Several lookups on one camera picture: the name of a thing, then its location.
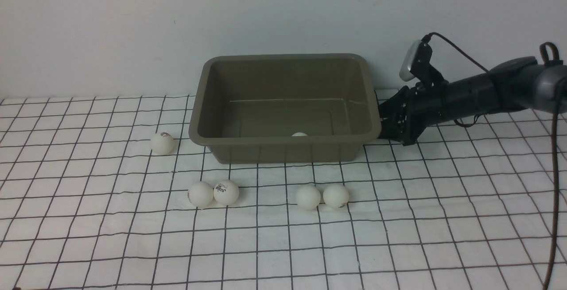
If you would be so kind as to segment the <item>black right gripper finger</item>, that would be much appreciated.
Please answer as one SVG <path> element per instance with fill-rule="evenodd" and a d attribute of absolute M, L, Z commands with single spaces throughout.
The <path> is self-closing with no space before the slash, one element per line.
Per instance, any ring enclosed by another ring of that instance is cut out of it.
<path fill-rule="evenodd" d="M 405 142 L 405 118 L 382 118 L 379 139 Z"/>

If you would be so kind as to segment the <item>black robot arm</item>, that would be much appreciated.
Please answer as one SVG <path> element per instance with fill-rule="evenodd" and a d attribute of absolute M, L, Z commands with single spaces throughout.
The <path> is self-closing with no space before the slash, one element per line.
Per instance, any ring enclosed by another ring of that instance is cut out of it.
<path fill-rule="evenodd" d="M 492 70 L 448 82 L 433 66 L 419 60 L 413 87 L 403 87 L 379 105 L 379 139 L 413 145 L 427 127 L 477 119 L 482 115 L 538 110 L 566 112 L 566 74 L 563 62 L 537 63 L 535 57 L 517 58 Z"/>

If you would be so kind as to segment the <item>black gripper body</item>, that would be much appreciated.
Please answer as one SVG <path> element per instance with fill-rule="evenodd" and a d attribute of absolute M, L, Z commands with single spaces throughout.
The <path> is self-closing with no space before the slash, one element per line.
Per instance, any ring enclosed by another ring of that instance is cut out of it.
<path fill-rule="evenodd" d="M 415 144 L 427 127 L 450 120 L 446 88 L 445 85 L 432 89 L 405 86 L 399 91 L 402 101 L 399 142 L 404 146 Z"/>

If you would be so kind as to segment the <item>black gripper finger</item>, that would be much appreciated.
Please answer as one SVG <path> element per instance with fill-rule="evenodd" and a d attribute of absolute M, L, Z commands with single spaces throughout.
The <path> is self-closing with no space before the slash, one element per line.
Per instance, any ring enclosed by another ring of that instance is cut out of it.
<path fill-rule="evenodd" d="M 407 102 L 407 92 L 410 88 L 401 88 L 388 100 L 379 105 L 378 110 L 382 119 L 388 119 L 403 111 Z"/>

